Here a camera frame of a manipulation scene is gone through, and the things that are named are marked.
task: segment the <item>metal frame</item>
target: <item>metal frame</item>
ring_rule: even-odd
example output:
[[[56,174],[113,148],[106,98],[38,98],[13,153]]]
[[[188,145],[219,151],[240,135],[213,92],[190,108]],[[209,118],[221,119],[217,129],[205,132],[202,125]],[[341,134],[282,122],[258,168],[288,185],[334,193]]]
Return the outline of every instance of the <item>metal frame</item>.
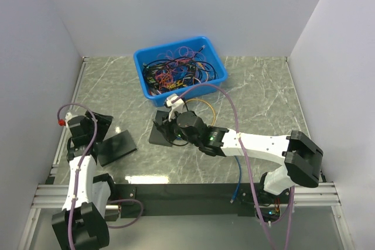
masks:
[[[82,67],[71,99],[72,102],[75,102],[76,100],[77,93],[79,91],[83,74],[86,68],[87,58],[88,57],[83,57]],[[57,168],[60,162],[60,151],[62,149],[63,143],[66,141],[65,138],[66,128],[64,127],[54,157],[53,166],[50,172],[50,176],[52,177],[56,175]],[[68,186],[65,185],[38,185],[32,206],[30,208],[28,220],[26,222],[25,229],[23,230],[23,234],[18,246],[18,250],[29,249],[41,210],[44,208],[61,208],[66,199],[67,189]],[[339,231],[344,249],[355,249],[352,236],[350,234],[349,227],[347,226],[342,206],[339,200],[339,196],[337,194],[334,183],[319,183],[319,187],[315,189],[296,186],[294,204],[296,207],[332,206],[332,211],[335,216],[337,229]]]

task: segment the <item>table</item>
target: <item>table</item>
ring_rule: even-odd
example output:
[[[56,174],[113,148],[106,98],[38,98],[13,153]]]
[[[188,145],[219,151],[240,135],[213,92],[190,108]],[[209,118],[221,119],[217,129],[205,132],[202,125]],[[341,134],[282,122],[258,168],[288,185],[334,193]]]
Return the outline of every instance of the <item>table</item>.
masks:
[[[241,132],[286,135],[295,129],[308,134],[286,58],[233,56],[221,60],[229,74],[221,86],[234,101]],[[90,57],[83,67],[75,102],[112,115],[107,138],[127,129],[138,148],[106,167],[98,166],[97,174],[109,173],[118,184],[238,182],[238,166],[233,157],[207,156],[193,145],[170,148],[148,143],[152,120],[156,110],[162,108],[155,108],[143,96],[132,57]],[[214,107],[216,126],[234,129],[232,108],[223,94],[211,93],[202,98]],[[191,102],[189,109],[205,123],[211,123],[212,112],[207,105]],[[78,108],[76,112],[83,114],[84,110]],[[54,184],[69,182],[69,165],[65,161],[68,137],[67,132],[59,151],[61,161]],[[244,158],[240,161],[245,170]],[[260,159],[251,159],[251,165],[254,181],[278,167]],[[243,182],[248,182],[246,173]]]

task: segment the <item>white wall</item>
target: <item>white wall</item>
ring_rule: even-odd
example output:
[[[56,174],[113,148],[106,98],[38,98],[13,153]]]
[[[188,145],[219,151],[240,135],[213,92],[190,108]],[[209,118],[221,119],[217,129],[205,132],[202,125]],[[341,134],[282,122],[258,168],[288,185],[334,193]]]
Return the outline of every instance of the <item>white wall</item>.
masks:
[[[289,56],[319,0],[54,0],[79,52],[208,36],[222,55]]]
[[[0,0],[0,248],[16,249],[51,168],[81,58],[49,0]]]
[[[375,0],[320,0],[290,68],[358,249],[375,245]]]

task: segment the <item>red cap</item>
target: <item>red cap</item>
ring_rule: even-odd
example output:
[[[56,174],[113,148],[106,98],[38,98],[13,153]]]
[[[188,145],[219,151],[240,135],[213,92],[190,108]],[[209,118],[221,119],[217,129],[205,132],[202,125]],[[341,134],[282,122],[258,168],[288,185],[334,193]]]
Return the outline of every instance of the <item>red cap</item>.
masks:
[[[65,120],[63,120],[63,119],[59,119],[59,125],[60,126],[65,126]]]

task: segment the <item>blue container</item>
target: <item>blue container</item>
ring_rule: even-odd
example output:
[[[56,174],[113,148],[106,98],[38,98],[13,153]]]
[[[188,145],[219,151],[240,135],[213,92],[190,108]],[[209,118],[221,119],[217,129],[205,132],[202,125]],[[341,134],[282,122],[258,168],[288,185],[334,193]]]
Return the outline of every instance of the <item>blue container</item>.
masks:
[[[205,48],[201,51],[201,54],[203,54],[206,57],[207,62],[210,63],[215,68],[216,73],[217,73],[217,78],[215,80],[208,81],[207,83],[220,86],[220,83],[225,81],[228,78],[228,73],[223,63],[219,59],[219,56],[217,55],[215,49],[213,48],[211,41],[204,36],[193,37],[193,38],[181,40],[178,42],[173,42],[173,43],[163,44],[163,45],[154,46],[154,47],[150,47],[146,49],[141,49],[134,53],[135,67],[138,72],[139,81],[141,82],[143,94],[147,99],[153,102],[154,106],[156,107],[163,106],[168,96],[172,94],[181,95],[183,92],[190,89],[192,86],[188,86],[185,88],[181,88],[181,89],[177,89],[177,90],[173,90],[167,93],[153,96],[149,93],[148,85],[145,82],[143,75],[142,75],[142,71],[144,69],[143,64],[144,63],[147,64],[156,60],[158,55],[162,53],[166,53],[169,50],[174,52],[178,48],[186,46],[197,52],[198,50],[202,48],[203,45],[205,46]],[[185,98],[188,100],[188,99],[201,96],[201,95],[205,95],[208,93],[212,93],[215,91],[217,90],[213,87],[202,86],[189,92],[185,96]]]

